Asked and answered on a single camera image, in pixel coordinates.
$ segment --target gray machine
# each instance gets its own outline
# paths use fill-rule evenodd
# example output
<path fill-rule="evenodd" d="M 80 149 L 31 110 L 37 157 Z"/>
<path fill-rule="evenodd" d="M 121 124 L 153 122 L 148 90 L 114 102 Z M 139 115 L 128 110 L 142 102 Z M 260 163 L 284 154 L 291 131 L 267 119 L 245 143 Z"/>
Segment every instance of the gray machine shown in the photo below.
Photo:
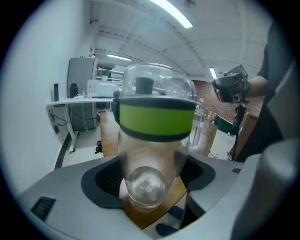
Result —
<path fill-rule="evenodd" d="M 299 140 L 276 143 L 245 163 L 189 154 L 180 174 L 188 192 L 182 230 L 166 239 L 249 235 L 295 180 L 299 145 Z M 100 158 L 54 170 L 18 200 L 49 239 L 151 239 L 123 211 L 122 178 L 119 156 Z"/>
<path fill-rule="evenodd" d="M 68 75 L 67 75 L 67 95 L 69 96 L 69 89 L 71 83 L 76 83 L 78 87 L 78 93 L 87 94 L 88 80 L 95 79 L 97 67 L 97 59 L 95 58 L 71 58 L 69 63 Z M 94 129 L 97 127 L 95 117 L 97 108 L 96 103 L 85 104 L 70 104 L 72 110 L 77 113 L 72 114 L 72 127 L 74 131 L 85 130 L 83 118 L 91 119 L 86 120 L 87 129 Z"/>

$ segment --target white tile floor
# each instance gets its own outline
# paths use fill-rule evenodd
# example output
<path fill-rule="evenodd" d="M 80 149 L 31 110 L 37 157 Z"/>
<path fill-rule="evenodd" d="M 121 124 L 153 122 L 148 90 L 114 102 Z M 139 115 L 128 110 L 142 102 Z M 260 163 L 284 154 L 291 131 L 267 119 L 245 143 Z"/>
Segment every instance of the white tile floor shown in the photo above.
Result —
<path fill-rule="evenodd" d="M 62 167 L 102 158 L 102 153 L 95 154 L 95 148 L 97 147 L 97 141 L 99 140 L 101 140 L 100 126 L 94 130 L 89 130 L 88 132 L 80 132 L 80 135 L 78 136 L 75 143 L 76 151 L 72 153 L 69 153 L 68 151 L 66 152 Z M 227 136 L 226 133 L 217 130 L 214 143 L 211 147 L 211 152 L 217 153 L 219 159 L 228 160 L 226 152 L 231 149 L 234 141 L 235 139 L 233 137 Z M 185 201 L 186 194 L 178 201 L 176 206 L 183 209 Z M 171 227 L 179 228 L 180 222 L 167 213 L 155 223 L 145 228 L 143 230 L 144 233 L 146 233 L 153 239 L 162 238 L 155 230 L 155 226 L 159 223 L 165 223 Z"/>

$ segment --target ceiling light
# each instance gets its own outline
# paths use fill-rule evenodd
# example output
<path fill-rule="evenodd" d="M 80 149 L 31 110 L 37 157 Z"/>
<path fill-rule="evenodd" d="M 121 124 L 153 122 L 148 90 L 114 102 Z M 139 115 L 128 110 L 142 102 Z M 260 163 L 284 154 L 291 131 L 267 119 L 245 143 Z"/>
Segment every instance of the ceiling light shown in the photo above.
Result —
<path fill-rule="evenodd" d="M 123 58 L 123 57 L 119 57 L 119 56 L 115 56 L 115 55 L 110 55 L 110 54 L 108 54 L 107 56 L 111 57 L 111 58 L 118 58 L 118 59 L 122 59 L 122 60 L 126 60 L 126 61 L 131 61 L 130 58 Z"/>
<path fill-rule="evenodd" d="M 165 68 L 172 68 L 172 67 L 170 67 L 170 66 L 168 66 L 168 65 L 164 65 L 164 64 L 160 64 L 160 63 L 154 63 L 154 62 L 151 62 L 151 63 L 149 63 L 149 64 L 156 65 L 156 66 L 161 66 L 161 67 L 165 67 Z"/>
<path fill-rule="evenodd" d="M 214 79 L 217 79 L 217 75 L 216 75 L 215 69 L 214 69 L 213 67 L 210 67 L 210 72 L 211 72 L 211 74 L 212 74 L 212 77 L 213 77 Z"/>
<path fill-rule="evenodd" d="M 171 3 L 169 3 L 167 0 L 150 0 L 150 1 L 159 5 L 169 14 L 171 14 L 185 28 L 191 28 L 193 26 L 191 22 L 179 10 L 176 7 L 174 7 Z"/>

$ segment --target person's arm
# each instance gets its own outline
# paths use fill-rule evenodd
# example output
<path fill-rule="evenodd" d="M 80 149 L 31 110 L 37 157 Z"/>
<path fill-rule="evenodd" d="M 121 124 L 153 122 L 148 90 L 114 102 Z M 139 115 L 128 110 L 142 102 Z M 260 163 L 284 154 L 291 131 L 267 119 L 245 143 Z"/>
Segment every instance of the person's arm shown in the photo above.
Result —
<path fill-rule="evenodd" d="M 255 78 L 248 80 L 249 90 L 247 93 L 248 98 L 261 97 L 266 92 L 267 79 L 268 79 L 268 44 L 264 48 L 262 68 L 257 73 Z"/>

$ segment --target black sleeve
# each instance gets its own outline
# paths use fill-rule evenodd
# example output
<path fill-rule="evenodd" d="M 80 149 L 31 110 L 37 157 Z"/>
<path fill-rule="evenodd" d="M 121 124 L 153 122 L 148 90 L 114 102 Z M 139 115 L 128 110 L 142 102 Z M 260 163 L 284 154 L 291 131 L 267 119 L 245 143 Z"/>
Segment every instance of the black sleeve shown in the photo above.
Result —
<path fill-rule="evenodd" d="M 268 44 L 266 44 L 264 51 L 263 51 L 263 62 L 262 62 L 262 68 L 257 73 L 257 76 L 261 76 L 268 80 Z"/>

